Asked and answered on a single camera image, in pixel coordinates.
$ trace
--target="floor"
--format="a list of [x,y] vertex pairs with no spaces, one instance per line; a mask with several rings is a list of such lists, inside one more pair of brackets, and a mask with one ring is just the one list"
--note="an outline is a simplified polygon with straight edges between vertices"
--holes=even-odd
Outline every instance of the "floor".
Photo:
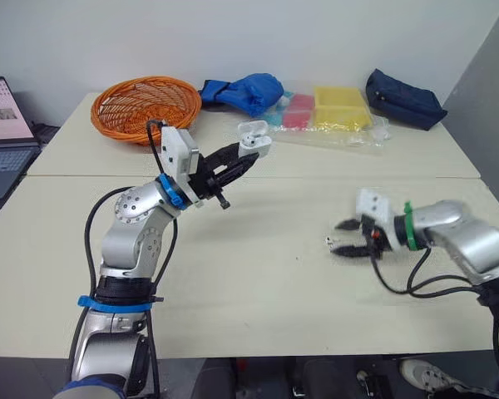
[[[499,373],[491,351],[452,352],[415,356],[428,360],[445,372],[474,386],[495,388]],[[396,399],[423,399],[423,392],[408,385],[399,375],[398,361],[387,356],[337,356],[331,357],[343,370],[347,391],[355,399],[366,397],[357,384],[359,369],[388,377],[393,397]],[[165,399],[188,399],[203,364],[203,359],[169,359],[160,364],[162,391]],[[0,399],[50,399],[59,392],[65,381],[63,359],[26,359],[0,357]],[[284,359],[253,357],[245,360],[243,389],[244,399],[276,399],[281,383],[280,370]]]

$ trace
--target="robotic arm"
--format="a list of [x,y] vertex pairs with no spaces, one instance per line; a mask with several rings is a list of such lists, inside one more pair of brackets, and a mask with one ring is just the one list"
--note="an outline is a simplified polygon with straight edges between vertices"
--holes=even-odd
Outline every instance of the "robotic arm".
[[[499,330],[499,229],[475,218],[468,207],[458,201],[440,201],[417,209],[406,203],[405,214],[395,214],[388,198],[367,189],[358,193],[356,213],[356,219],[342,222],[337,229],[361,228],[367,240],[366,247],[330,243],[331,252],[349,257],[370,257],[379,279],[388,288],[377,267],[377,259],[381,258],[383,251],[399,251],[406,247],[411,251],[427,249],[428,256],[431,247],[442,247],[466,278],[441,276],[437,279],[459,278],[470,283],[470,288],[457,290],[477,293],[478,302],[492,312],[494,331]],[[426,255],[415,268],[416,272]],[[413,274],[407,290],[389,289],[394,293],[413,294],[413,289],[410,289]],[[419,298],[433,296],[418,295]]]
[[[155,294],[175,244],[175,219],[182,210],[193,204],[200,207],[202,200],[213,196],[223,209],[229,208],[222,188],[267,155],[272,141],[267,127],[264,121],[241,124],[240,143],[207,157],[187,130],[162,127],[164,173],[142,187],[121,190],[113,225],[102,241],[98,285],[78,301],[84,311],[77,329],[81,335],[73,343],[72,381],[56,399],[137,396],[145,387],[150,362],[156,378],[150,309],[162,300]],[[215,173],[221,166],[225,168]],[[163,231],[170,223],[175,229],[172,245],[153,279]],[[148,337],[141,333],[146,327]]]

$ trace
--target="gray wall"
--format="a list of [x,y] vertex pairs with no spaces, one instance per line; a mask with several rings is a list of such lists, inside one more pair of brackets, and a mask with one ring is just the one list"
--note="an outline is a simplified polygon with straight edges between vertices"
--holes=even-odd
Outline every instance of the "gray wall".
[[444,106],[443,124],[499,201],[499,19]]

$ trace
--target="blue clamp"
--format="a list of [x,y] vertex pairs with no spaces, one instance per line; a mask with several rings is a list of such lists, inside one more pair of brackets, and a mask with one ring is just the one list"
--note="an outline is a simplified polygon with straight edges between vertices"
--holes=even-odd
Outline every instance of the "blue clamp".
[[161,182],[161,186],[163,187],[165,192],[170,197],[170,202],[172,203],[172,205],[181,210],[185,210],[186,209],[185,201],[179,196],[179,194],[175,192],[174,189],[172,189],[170,181],[168,181],[168,178],[164,173],[159,175],[159,181]]
[[99,303],[87,295],[82,295],[77,304],[83,308],[91,308],[102,313],[140,313],[150,310],[153,303],[141,303],[140,305],[105,305]]

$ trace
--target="navy blue bag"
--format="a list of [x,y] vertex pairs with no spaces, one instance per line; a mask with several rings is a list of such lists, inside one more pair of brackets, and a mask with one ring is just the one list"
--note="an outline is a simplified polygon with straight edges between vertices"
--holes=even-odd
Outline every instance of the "navy blue bag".
[[366,96],[372,108],[426,131],[447,115],[432,91],[409,86],[379,69],[366,82]]

